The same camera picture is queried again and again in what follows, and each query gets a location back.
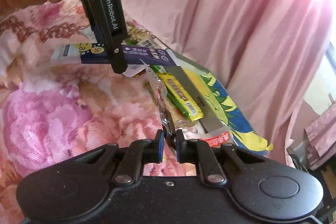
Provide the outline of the clear dark candy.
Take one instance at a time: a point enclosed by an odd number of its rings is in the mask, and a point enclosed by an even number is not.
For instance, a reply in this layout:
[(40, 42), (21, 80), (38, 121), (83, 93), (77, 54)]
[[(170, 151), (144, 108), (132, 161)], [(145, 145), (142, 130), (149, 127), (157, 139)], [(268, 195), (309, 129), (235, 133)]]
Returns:
[(167, 88), (164, 83), (158, 78), (154, 70), (151, 69), (150, 65), (146, 64), (145, 61), (141, 59), (146, 75), (154, 95), (157, 101), (158, 107), (158, 118), (161, 122), (161, 127), (163, 131), (163, 136), (167, 146), (174, 156), (177, 156), (177, 145), (176, 145), (176, 129), (173, 122), (171, 112), (169, 111), (166, 104)]

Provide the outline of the purple white sachet packet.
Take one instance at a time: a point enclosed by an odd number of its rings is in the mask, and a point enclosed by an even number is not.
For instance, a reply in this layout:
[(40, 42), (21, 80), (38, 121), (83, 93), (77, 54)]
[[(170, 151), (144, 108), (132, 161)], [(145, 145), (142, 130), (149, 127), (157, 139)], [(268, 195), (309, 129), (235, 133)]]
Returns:
[[(178, 65), (178, 60), (171, 50), (128, 45), (122, 45), (121, 48), (129, 65)], [(107, 64), (109, 60), (102, 44), (78, 43), (58, 46), (52, 53), (50, 63)]]

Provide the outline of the yellow green candy bar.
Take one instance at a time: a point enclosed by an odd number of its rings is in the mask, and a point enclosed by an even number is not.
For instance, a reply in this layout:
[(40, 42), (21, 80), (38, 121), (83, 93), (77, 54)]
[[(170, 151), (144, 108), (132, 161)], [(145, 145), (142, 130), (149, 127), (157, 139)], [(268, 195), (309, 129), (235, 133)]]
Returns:
[(179, 111), (191, 122), (204, 117), (201, 108), (185, 90), (181, 83), (170, 73), (157, 73), (158, 78), (167, 88), (167, 96)]

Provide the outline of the rice cracker pack red text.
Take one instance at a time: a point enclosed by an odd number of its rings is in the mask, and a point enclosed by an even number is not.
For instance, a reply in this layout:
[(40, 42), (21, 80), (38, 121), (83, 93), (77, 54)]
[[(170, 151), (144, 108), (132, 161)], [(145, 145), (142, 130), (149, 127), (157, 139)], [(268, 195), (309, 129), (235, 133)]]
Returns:
[(185, 139), (201, 139), (206, 141), (210, 147), (220, 147), (222, 144), (236, 144), (228, 126), (222, 126), (220, 128), (214, 129), (214, 131), (206, 132), (203, 128), (201, 122), (186, 127), (182, 126), (179, 122), (178, 129), (181, 129)]

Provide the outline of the nut bar clear wrapper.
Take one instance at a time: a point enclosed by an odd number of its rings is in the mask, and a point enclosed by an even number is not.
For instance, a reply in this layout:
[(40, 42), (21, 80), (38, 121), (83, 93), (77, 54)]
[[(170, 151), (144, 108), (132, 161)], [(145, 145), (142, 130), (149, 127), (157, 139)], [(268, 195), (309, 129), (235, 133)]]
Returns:
[(141, 42), (146, 43), (148, 40), (151, 40), (151, 43), (156, 48), (166, 48), (166, 46), (154, 34), (152, 34), (133, 19), (126, 21), (126, 28), (128, 37), (125, 40), (125, 44), (135, 46), (137, 44), (141, 44)]

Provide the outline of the grey tray with cartoon towel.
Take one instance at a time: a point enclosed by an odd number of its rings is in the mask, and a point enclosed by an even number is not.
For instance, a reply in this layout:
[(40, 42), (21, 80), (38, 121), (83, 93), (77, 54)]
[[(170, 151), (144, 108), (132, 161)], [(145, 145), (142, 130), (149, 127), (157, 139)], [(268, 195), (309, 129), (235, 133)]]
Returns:
[[(151, 40), (136, 46), (156, 48)], [(228, 126), (239, 147), (262, 156), (272, 151), (273, 145), (255, 133), (223, 85), (208, 69), (178, 53), (173, 54), (178, 60), (177, 66), (151, 65), (151, 69), (155, 74), (170, 73), (175, 76), (201, 108), (204, 117), (198, 121), (206, 132)]]

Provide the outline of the pink floral bedspread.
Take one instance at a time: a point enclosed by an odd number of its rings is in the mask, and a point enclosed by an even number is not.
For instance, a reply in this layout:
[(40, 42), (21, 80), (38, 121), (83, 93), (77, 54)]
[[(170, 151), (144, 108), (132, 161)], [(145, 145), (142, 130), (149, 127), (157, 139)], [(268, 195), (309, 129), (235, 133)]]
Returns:
[(161, 127), (146, 76), (50, 63), (57, 46), (88, 42), (90, 31), (77, 0), (1, 14), (1, 223), (22, 220), (15, 191), (28, 174)]

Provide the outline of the purple window curtain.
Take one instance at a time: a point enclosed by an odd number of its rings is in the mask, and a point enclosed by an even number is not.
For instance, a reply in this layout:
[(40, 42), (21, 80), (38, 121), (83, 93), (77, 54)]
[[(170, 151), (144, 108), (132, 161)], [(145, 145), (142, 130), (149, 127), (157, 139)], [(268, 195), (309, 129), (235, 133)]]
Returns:
[(306, 129), (306, 154), (311, 170), (323, 166), (335, 155), (335, 103)]

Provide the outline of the pink curtain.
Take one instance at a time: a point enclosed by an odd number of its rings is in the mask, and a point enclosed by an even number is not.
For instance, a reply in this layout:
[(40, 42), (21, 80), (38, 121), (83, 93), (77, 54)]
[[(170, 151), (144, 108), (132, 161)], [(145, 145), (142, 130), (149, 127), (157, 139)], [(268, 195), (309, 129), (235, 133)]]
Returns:
[(289, 163), (286, 143), (326, 52), (335, 0), (122, 0), (167, 46), (207, 67), (255, 131)]

